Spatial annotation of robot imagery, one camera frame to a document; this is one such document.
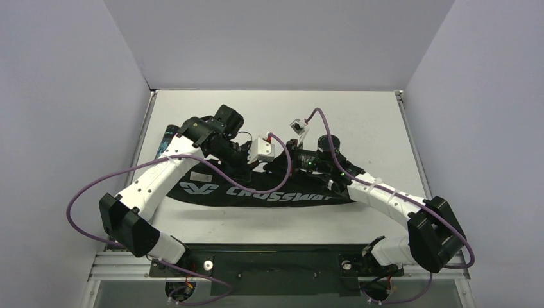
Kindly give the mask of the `black Crossway racket bag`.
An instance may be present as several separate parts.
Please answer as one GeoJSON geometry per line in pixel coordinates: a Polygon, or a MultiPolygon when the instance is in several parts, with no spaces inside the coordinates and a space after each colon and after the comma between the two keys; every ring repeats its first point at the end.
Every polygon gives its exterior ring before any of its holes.
{"type": "Polygon", "coordinates": [[[183,175],[166,196],[179,202],[207,207],[317,207],[352,202],[347,192],[328,188],[328,180],[322,179],[320,174],[310,175],[299,171],[293,173],[279,190],[263,193],[276,187],[284,175],[285,169],[279,173],[253,172],[250,182],[237,181],[242,186],[259,191],[256,194],[240,189],[207,165],[199,163],[183,175]]]}

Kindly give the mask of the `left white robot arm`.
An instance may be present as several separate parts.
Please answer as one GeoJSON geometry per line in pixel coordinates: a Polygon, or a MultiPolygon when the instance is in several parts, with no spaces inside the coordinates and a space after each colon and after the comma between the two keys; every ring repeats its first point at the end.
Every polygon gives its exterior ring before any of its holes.
{"type": "Polygon", "coordinates": [[[100,199],[105,232],[136,257],[149,255],[162,259],[176,276],[188,273],[192,260],[186,254],[186,246],[157,230],[149,221],[181,177],[208,155],[235,167],[247,164],[248,154],[231,141],[243,124],[243,116],[226,105],[221,105],[214,115],[186,120],[158,164],[115,196],[105,194],[100,199]]]}

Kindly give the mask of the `black shuttlecock tube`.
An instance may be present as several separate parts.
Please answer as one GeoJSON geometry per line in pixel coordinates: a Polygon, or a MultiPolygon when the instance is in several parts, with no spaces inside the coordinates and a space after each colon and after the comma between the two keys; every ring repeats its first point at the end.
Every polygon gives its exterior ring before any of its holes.
{"type": "Polygon", "coordinates": [[[160,141],[160,143],[158,145],[157,152],[155,154],[155,158],[154,158],[155,160],[159,159],[161,154],[163,154],[163,152],[165,152],[165,150],[170,145],[173,137],[176,135],[179,128],[180,128],[179,126],[176,126],[176,125],[173,125],[173,124],[169,124],[169,125],[166,126],[165,131],[164,131],[163,136],[162,136],[162,140],[160,141]]]}

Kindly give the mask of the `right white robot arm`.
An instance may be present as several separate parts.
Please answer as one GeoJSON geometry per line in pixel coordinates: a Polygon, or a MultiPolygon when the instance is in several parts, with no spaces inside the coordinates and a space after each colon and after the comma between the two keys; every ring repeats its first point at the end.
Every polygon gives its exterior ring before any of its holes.
{"type": "Polygon", "coordinates": [[[315,151],[292,139],[266,169],[289,168],[293,180],[363,203],[405,228],[406,235],[380,236],[363,249],[362,265],[370,275],[392,264],[417,264],[431,273],[452,269],[451,259],[470,246],[449,203],[439,196],[426,199],[395,189],[350,162],[339,148],[334,135],[321,136],[315,151]]]}

